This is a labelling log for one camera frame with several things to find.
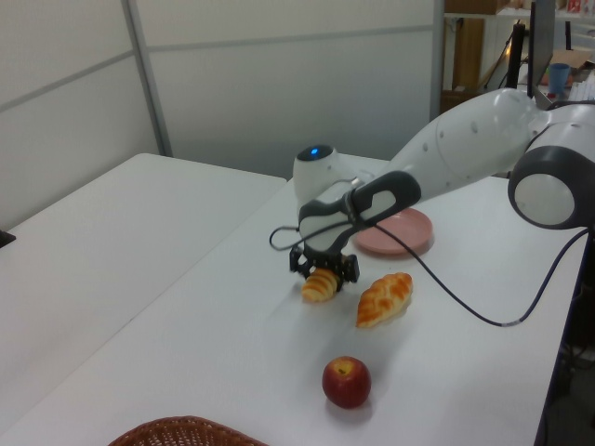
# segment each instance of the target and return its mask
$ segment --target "wicker basket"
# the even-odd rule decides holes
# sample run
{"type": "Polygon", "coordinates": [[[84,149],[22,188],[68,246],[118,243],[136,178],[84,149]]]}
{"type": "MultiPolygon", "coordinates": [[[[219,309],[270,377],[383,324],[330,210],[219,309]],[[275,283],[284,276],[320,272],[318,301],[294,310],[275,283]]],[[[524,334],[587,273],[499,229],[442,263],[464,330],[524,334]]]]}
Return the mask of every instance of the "wicker basket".
{"type": "Polygon", "coordinates": [[[161,418],[135,427],[109,446],[266,446],[260,441],[195,416],[161,418]]]}

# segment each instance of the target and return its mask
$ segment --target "croissant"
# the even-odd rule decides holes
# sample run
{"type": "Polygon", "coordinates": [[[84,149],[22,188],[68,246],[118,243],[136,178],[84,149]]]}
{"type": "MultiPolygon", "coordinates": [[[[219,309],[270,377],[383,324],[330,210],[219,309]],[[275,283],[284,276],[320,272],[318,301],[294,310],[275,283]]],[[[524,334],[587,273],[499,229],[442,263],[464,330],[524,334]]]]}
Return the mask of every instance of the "croissant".
{"type": "Polygon", "coordinates": [[[373,327],[399,314],[409,304],[412,292],[413,280],[404,272],[378,279],[362,293],[355,326],[373,327]]]}
{"type": "Polygon", "coordinates": [[[338,277],[330,269],[317,268],[301,287],[301,295],[309,302],[324,302],[335,296],[338,277]]]}

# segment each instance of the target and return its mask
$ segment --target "pink plate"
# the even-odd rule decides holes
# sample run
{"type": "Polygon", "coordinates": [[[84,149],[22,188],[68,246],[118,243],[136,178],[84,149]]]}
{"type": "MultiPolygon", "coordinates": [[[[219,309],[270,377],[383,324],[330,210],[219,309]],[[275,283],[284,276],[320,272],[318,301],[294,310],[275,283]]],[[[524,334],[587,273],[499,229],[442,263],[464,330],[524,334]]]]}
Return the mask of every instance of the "pink plate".
{"type": "MultiPolygon", "coordinates": [[[[405,209],[382,220],[378,225],[403,240],[416,253],[430,248],[432,225],[430,219],[415,209],[405,209]]],[[[363,230],[355,236],[363,249],[379,254],[405,254],[407,251],[392,238],[376,228],[363,230]]]]}

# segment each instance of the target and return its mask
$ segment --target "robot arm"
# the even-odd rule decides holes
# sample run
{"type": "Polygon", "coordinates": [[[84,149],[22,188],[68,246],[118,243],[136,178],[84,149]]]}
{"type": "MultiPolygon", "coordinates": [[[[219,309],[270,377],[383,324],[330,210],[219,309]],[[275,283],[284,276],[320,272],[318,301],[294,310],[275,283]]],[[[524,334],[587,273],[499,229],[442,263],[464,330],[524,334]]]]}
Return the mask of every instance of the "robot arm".
{"type": "Polygon", "coordinates": [[[291,269],[307,276],[312,267],[329,268],[355,282],[356,260],[341,254],[352,234],[515,164],[509,197],[523,218],[553,229],[592,224],[592,141],[592,106],[541,111],[523,92],[505,89],[429,123],[376,177],[358,176],[328,146],[306,149],[294,164],[299,232],[306,241],[303,251],[292,251],[291,269]]]}

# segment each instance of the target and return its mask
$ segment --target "red apple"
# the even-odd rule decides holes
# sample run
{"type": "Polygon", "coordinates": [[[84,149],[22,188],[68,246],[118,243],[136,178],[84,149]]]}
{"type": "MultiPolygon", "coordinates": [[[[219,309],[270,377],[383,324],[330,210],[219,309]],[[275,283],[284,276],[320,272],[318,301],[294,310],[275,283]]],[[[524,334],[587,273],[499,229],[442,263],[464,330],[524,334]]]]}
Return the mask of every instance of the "red apple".
{"type": "Polygon", "coordinates": [[[324,394],[343,409],[362,405],[367,400],[371,388],[370,371],[360,360],[351,356],[341,356],[324,367],[324,394]]]}

